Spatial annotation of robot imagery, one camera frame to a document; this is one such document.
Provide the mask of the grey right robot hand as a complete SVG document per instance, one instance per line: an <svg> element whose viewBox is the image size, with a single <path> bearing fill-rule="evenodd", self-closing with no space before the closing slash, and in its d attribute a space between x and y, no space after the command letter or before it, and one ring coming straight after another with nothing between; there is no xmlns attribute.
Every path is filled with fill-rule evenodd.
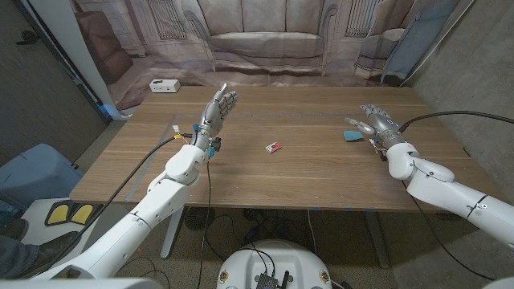
<svg viewBox="0 0 514 289"><path fill-rule="evenodd" d="M361 109L367 116L366 122L348 117L345 118L345 122L357 127L360 132L366 135L376 136L386 149L406 142L399 131L398 124L392 121L388 112L374 104L362 104Z"/></svg>

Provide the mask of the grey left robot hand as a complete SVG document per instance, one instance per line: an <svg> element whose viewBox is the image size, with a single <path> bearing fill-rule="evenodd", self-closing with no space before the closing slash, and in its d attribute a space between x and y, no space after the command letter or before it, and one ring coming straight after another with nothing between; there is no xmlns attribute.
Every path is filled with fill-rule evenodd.
<svg viewBox="0 0 514 289"><path fill-rule="evenodd" d="M227 92L226 89L227 84L224 83L207 103L201 114L198 130L190 141L191 145L207 150L212 140L222 130L223 121L235 107L238 100L236 91Z"/></svg>

